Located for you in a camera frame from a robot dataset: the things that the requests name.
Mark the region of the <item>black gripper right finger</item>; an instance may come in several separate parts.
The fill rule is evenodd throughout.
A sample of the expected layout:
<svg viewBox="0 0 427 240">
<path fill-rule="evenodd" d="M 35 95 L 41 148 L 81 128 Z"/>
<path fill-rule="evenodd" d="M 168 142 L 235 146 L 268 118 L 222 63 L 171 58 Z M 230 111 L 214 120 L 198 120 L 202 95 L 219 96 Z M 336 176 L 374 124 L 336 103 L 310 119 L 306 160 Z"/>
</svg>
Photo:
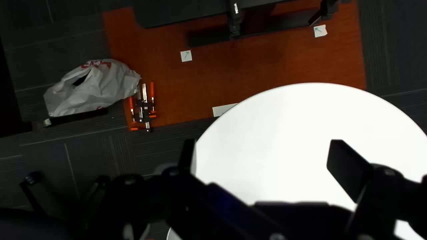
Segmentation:
<svg viewBox="0 0 427 240">
<path fill-rule="evenodd" d="M 427 183 L 368 163 L 344 140 L 331 140 L 327 170 L 356 204 L 344 228 L 348 240 L 400 240 L 396 222 L 427 239 Z"/>
</svg>

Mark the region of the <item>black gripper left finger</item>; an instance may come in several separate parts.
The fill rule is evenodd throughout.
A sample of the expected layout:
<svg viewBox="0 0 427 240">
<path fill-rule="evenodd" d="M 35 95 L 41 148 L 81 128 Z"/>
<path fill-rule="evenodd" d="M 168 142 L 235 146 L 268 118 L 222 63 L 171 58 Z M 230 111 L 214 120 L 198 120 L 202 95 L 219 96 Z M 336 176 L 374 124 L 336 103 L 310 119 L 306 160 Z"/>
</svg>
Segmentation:
<svg viewBox="0 0 427 240">
<path fill-rule="evenodd" d="M 167 223 L 181 240 L 286 240 L 286 231 L 218 184 L 191 174 L 195 140 L 183 144 L 169 171 L 172 208 Z"/>
</svg>

